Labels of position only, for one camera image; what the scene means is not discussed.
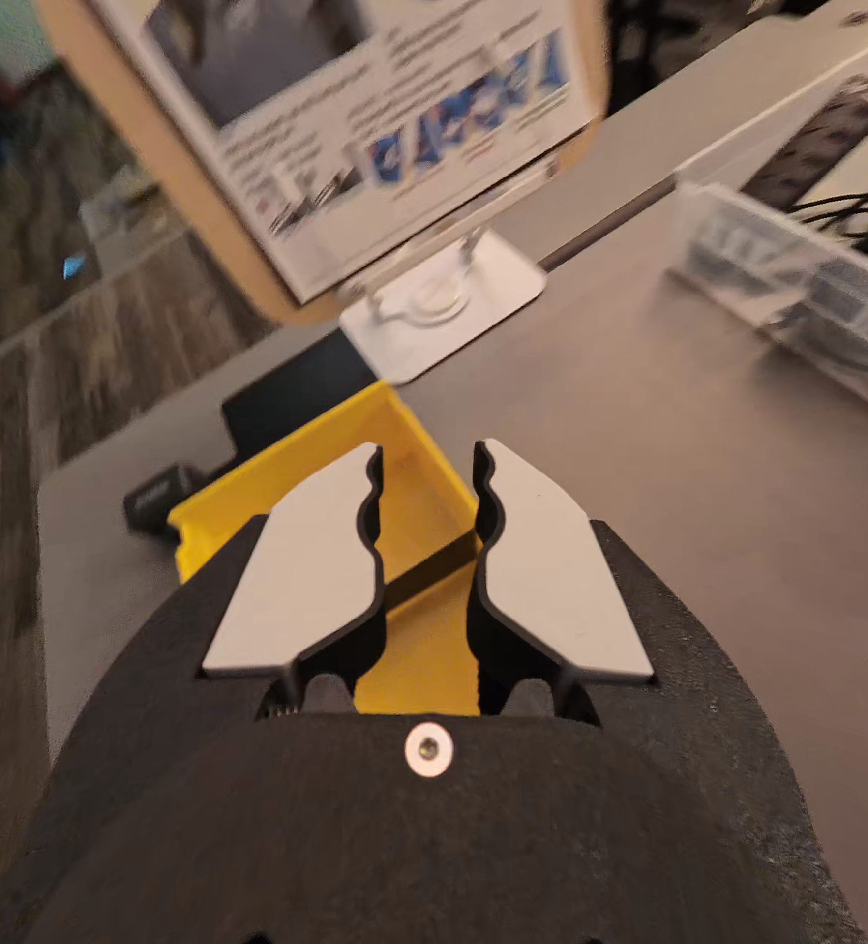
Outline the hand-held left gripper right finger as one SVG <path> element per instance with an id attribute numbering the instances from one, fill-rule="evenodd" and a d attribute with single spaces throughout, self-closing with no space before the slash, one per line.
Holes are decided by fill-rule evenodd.
<path id="1" fill-rule="evenodd" d="M 475 443 L 481 548 L 468 642 L 513 685 L 648 683 L 655 670 L 584 509 L 493 438 Z"/>

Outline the white stand base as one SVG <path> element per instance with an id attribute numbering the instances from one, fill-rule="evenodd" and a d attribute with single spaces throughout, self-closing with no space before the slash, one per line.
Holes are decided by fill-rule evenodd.
<path id="1" fill-rule="evenodd" d="M 403 387 L 522 311 L 546 285 L 540 266 L 480 227 L 362 289 L 339 326 L 381 381 Z"/>

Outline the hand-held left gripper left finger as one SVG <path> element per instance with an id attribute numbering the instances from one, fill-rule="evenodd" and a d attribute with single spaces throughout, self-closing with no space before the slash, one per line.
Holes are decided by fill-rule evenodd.
<path id="1" fill-rule="evenodd" d="M 204 655 L 207 676 L 289 679 L 371 622 L 385 644 L 383 460 L 363 442 L 271 508 Z"/>

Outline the instruction sheet on stand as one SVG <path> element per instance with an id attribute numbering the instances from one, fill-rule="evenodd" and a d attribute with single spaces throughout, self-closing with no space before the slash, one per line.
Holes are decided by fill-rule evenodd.
<path id="1" fill-rule="evenodd" d="M 89 3 L 37 2 L 37 6 L 50 39 L 63 54 L 70 71 L 92 93 L 94 103 L 103 106 L 124 142 L 154 173 L 186 221 L 194 226 L 212 260 L 242 300 L 250 303 L 254 313 L 275 323 L 295 320 L 298 312 L 308 320 L 333 316 L 340 307 L 333 300 L 333 293 L 342 295 L 342 305 L 351 304 L 362 289 L 380 287 L 410 264 L 423 261 L 477 228 L 486 228 L 486 210 L 472 210 L 471 204 L 482 198 L 512 203 L 536 189 L 540 174 L 550 177 L 558 171 L 559 159 L 574 163 L 587 151 L 593 128 L 604 116 L 608 92 L 604 3 L 570 2 L 577 20 L 577 44 L 586 85 L 593 104 L 600 110 L 598 117 L 539 161 L 450 212 L 333 288 L 302 303 L 287 289 L 188 140 L 163 111 Z"/>

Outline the black flat desk pad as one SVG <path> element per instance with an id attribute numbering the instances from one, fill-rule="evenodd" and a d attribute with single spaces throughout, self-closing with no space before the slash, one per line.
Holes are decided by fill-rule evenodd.
<path id="1" fill-rule="evenodd" d="M 343 331 L 333 330 L 223 401 L 233 463 L 249 461 L 377 381 Z"/>

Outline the black power station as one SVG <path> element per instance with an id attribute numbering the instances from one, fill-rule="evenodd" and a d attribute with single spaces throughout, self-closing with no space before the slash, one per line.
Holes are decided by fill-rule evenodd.
<path id="1" fill-rule="evenodd" d="M 180 543 L 180 534 L 169 523 L 169 514 L 238 465 L 236 459 L 230 459 L 207 471 L 192 464 L 164 468 L 123 498 L 122 513 L 128 532 L 176 546 Z"/>

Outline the clear plastic bin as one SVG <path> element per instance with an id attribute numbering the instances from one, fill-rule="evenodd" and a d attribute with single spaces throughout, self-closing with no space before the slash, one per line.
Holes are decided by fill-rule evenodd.
<path id="1" fill-rule="evenodd" d="M 868 402 L 868 136 L 787 211 L 742 194 L 859 74 L 868 48 L 676 169 L 667 268 Z"/>

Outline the yellow plastic bin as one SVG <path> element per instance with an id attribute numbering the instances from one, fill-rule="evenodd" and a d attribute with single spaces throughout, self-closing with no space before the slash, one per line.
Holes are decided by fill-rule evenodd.
<path id="1" fill-rule="evenodd" d="M 470 530 L 477 503 L 394 389 L 379 382 L 294 431 L 177 506 L 175 562 L 185 584 L 252 517 L 357 445 L 383 448 L 380 551 L 386 582 Z M 479 714 L 466 637 L 475 563 L 386 612 L 386 647 L 359 679 L 369 714 Z"/>

